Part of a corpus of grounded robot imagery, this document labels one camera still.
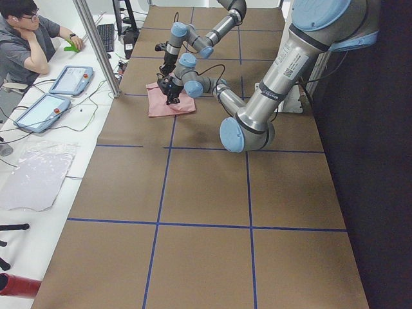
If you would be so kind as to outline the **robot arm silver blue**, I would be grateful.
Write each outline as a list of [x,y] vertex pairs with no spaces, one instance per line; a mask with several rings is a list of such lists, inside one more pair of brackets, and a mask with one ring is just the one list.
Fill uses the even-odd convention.
[[180,49],[186,42],[202,58],[209,58],[215,45],[227,35],[235,26],[242,24],[246,12],[247,4],[244,0],[218,1],[227,11],[227,15],[205,36],[201,36],[194,25],[181,22],[174,22],[171,27],[171,35],[167,42],[159,43],[155,46],[157,52],[164,51],[164,63],[159,67],[160,73],[166,76],[173,72],[176,61],[180,54]]
[[155,49],[164,52],[158,86],[167,103],[177,103],[181,92],[192,98],[214,95],[229,114],[220,125],[220,140],[233,153],[262,149],[273,141],[270,119],[313,59],[325,52],[366,48],[379,33],[380,1],[295,1],[287,42],[244,102],[223,79],[202,77],[195,69],[197,57],[209,57],[246,16],[244,1],[222,5],[228,14],[207,35],[198,35],[191,24],[175,22],[169,40]]

